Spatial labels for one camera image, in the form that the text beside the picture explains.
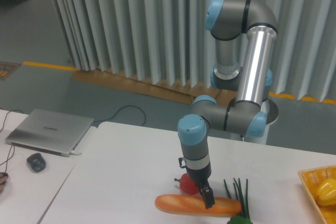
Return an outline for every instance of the laptop lid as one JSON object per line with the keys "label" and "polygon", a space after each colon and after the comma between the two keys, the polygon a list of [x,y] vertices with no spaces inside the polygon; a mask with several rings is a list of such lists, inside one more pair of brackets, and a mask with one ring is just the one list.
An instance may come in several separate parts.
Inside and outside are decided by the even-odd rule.
{"label": "laptop lid", "polygon": [[11,132],[6,143],[69,156],[92,122],[92,118],[35,109]]}

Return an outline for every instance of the yellow floor line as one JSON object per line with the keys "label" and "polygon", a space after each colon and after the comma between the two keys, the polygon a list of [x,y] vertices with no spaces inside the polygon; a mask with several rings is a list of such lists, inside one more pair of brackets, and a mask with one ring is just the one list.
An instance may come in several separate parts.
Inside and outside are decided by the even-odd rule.
{"label": "yellow floor line", "polygon": [[[34,67],[42,67],[42,68],[61,69],[61,70],[68,70],[68,71],[77,71],[77,69],[73,68],[73,67],[65,67],[65,66],[37,63],[37,62],[30,62],[30,61],[23,62],[23,65],[34,66]],[[269,96],[270,97],[280,97],[280,98],[287,98],[287,99],[296,100],[295,96],[291,95],[291,94],[275,94],[273,92],[269,92]],[[317,99],[315,99],[313,97],[302,97],[301,100],[302,101],[310,101],[310,102],[319,102]],[[329,104],[336,104],[336,101],[331,100],[331,99],[324,99],[322,102],[323,103],[329,103]]]}
{"label": "yellow floor line", "polygon": [[34,67],[42,67],[42,68],[61,69],[61,70],[68,70],[68,71],[77,71],[77,69],[73,68],[73,67],[65,67],[65,66],[37,63],[37,62],[30,62],[30,61],[23,62],[23,65],[34,66]]}
{"label": "yellow floor line", "polygon": [[[275,94],[273,92],[269,92],[269,96],[270,97],[280,97],[280,98],[287,98],[287,99],[296,100],[295,96],[291,95],[291,94]],[[300,100],[302,100],[302,101],[309,101],[309,102],[320,102],[316,98],[313,98],[313,97],[302,97]],[[331,99],[324,99],[321,102],[323,102],[323,103],[329,103],[329,104],[336,104],[336,101],[335,100],[331,100]]]}

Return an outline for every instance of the cable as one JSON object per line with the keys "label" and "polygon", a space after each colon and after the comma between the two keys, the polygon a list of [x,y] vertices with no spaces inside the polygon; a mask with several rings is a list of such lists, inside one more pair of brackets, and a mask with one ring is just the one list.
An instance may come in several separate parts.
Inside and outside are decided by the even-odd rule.
{"label": "cable", "polygon": [[[15,111],[18,111],[18,112],[21,112],[22,114],[24,114],[22,110],[11,110],[11,111],[8,111],[7,114],[6,114],[6,116],[5,116],[5,120],[4,120],[4,123],[3,123],[3,125],[2,125],[1,130],[0,130],[0,133],[1,133],[1,131],[2,131],[2,130],[4,129],[4,127],[5,127],[5,122],[6,122],[6,119],[7,119],[8,114],[9,114],[10,112],[15,112]],[[12,145],[12,146],[10,147],[10,149],[9,149],[9,152],[8,152],[8,155],[7,155],[7,160],[6,160],[5,162],[3,162],[3,163],[0,164],[0,166],[2,166],[3,164],[6,163],[6,169],[5,169],[5,172],[7,172],[8,161],[11,160],[11,158],[14,156],[14,153],[15,153],[15,146]]]}
{"label": "cable", "polygon": [[[12,153],[11,157],[9,157],[9,155],[10,155],[10,152],[11,152],[11,150],[12,150],[12,148],[13,148],[13,147],[14,147],[14,149],[13,149],[13,153]],[[1,165],[3,165],[3,164],[5,164],[5,163],[6,163],[5,172],[7,172],[7,165],[8,165],[8,161],[9,161],[9,160],[11,160],[11,158],[14,156],[14,153],[15,153],[15,146],[14,146],[14,145],[12,145],[12,146],[10,147],[10,149],[9,149],[9,152],[8,152],[8,155],[7,155],[7,160],[6,160],[5,162],[3,162],[2,164],[0,164],[0,166],[1,166]]]}
{"label": "cable", "polygon": [[2,130],[4,129],[4,127],[5,127],[5,122],[6,122],[6,119],[7,119],[8,114],[11,113],[11,112],[16,112],[16,111],[21,112],[22,114],[24,114],[22,110],[11,110],[11,111],[8,111],[7,114],[6,114],[6,116],[5,116],[5,120],[4,120],[4,123],[3,123],[3,125],[2,125],[1,130],[0,130],[0,133],[1,133],[1,131],[2,131]]}
{"label": "cable", "polygon": [[126,105],[126,106],[123,106],[120,109],[118,109],[117,112],[113,116],[111,116],[110,118],[106,118],[106,119],[102,119],[102,120],[96,120],[96,121],[94,121],[94,123],[104,122],[104,121],[107,121],[107,120],[112,120],[122,109],[127,108],[127,107],[137,108],[137,109],[139,109],[142,112],[142,114],[144,116],[144,120],[143,120],[143,123],[140,126],[143,126],[146,123],[146,113],[142,110],[142,108],[140,108],[138,106],[135,106],[135,105]]}

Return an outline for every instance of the robotic arm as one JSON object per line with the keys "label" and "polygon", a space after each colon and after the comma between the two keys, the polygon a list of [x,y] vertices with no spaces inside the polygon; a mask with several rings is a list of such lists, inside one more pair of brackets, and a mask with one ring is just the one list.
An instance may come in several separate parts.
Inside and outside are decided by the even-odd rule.
{"label": "robotic arm", "polygon": [[[211,0],[206,29],[216,39],[217,64],[211,76],[212,86],[238,91],[236,101],[233,106],[219,106],[215,99],[201,95],[192,104],[191,113],[180,119],[177,128],[183,153],[179,158],[180,167],[186,168],[189,178],[198,186],[205,208],[210,208],[215,200],[208,183],[211,175],[209,130],[263,136],[267,114],[261,111],[261,106],[268,98],[271,82],[268,65],[271,47],[277,38],[277,21],[271,9],[257,0]],[[242,68],[234,49],[234,39],[241,33],[246,33],[248,38]]]}

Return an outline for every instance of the floor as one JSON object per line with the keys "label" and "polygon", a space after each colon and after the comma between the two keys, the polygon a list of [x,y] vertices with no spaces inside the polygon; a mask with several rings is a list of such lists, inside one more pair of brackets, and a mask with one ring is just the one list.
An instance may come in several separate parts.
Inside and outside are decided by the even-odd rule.
{"label": "floor", "polygon": [[[0,0],[0,61],[72,66],[67,55],[51,0]],[[185,104],[71,80],[72,74],[66,70],[21,65],[0,81],[0,107],[20,109],[27,114],[40,108],[101,120],[131,104],[145,112],[145,127],[170,131],[176,131],[178,120],[189,112]],[[277,122],[270,127],[267,144],[336,154],[336,105],[273,100],[280,112]],[[128,107],[111,121],[141,125],[143,120],[140,110]],[[229,137],[220,131],[211,131],[210,135]]]}

